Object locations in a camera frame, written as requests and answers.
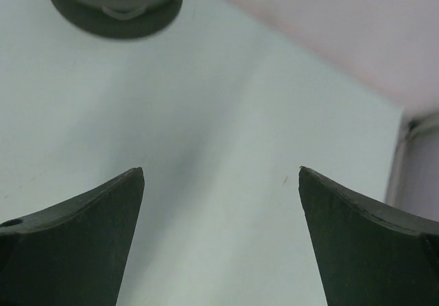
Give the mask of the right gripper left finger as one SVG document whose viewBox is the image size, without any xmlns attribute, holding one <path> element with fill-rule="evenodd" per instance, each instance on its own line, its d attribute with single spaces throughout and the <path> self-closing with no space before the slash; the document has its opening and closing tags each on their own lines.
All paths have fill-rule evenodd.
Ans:
<svg viewBox="0 0 439 306">
<path fill-rule="evenodd" d="M 130 169 L 1 224 L 2 305 L 116 305 L 145 182 Z"/>
</svg>

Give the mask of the black cable spool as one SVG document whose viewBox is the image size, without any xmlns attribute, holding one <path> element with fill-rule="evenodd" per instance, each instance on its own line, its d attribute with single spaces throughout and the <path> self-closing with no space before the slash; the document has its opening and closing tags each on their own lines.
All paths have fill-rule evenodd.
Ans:
<svg viewBox="0 0 439 306">
<path fill-rule="evenodd" d="M 182 0 L 51 0 L 74 26 L 115 40 L 144 38 L 166 29 Z"/>
</svg>

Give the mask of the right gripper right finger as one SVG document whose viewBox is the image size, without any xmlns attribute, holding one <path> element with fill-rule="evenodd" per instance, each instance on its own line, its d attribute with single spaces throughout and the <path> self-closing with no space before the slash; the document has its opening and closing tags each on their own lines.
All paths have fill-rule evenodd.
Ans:
<svg viewBox="0 0 439 306">
<path fill-rule="evenodd" d="M 300 201 L 328 305 L 437 305 L 438 223 L 308 168 Z"/>
</svg>

